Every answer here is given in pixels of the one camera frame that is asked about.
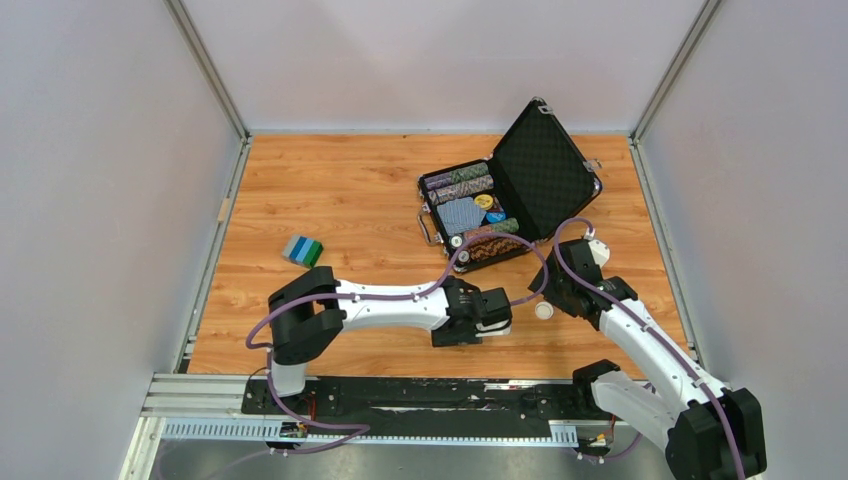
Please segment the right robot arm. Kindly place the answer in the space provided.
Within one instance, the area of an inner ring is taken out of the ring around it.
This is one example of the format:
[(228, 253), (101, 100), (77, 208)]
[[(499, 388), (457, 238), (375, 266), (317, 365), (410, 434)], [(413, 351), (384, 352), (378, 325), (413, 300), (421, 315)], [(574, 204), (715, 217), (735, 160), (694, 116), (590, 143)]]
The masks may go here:
[(574, 371), (575, 411), (589, 418), (604, 411), (623, 419), (663, 451), (677, 479), (747, 479), (763, 473), (768, 460), (759, 400), (708, 373), (663, 331), (622, 278), (604, 277), (607, 253), (598, 240), (563, 242), (530, 287), (613, 341), (652, 386), (638, 386), (603, 359)]

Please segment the white bottle cap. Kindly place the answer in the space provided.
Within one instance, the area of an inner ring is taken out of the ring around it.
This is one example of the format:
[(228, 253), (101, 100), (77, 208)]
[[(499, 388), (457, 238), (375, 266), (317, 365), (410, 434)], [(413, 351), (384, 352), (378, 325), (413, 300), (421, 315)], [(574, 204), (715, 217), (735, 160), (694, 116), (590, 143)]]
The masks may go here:
[(541, 301), (535, 305), (534, 313), (540, 320), (549, 320), (555, 314), (555, 308), (549, 302)]

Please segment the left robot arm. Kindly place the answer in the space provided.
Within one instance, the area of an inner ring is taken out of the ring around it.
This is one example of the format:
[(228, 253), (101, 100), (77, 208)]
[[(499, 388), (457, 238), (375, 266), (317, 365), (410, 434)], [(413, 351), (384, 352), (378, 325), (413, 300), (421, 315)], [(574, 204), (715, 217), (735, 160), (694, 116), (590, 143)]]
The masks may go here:
[(511, 330), (502, 288), (482, 290), (452, 275), (419, 285), (381, 286), (337, 279), (315, 267), (268, 297), (272, 333), (268, 400), (283, 413), (306, 400), (306, 368), (341, 333), (416, 328), (434, 347), (479, 344)]

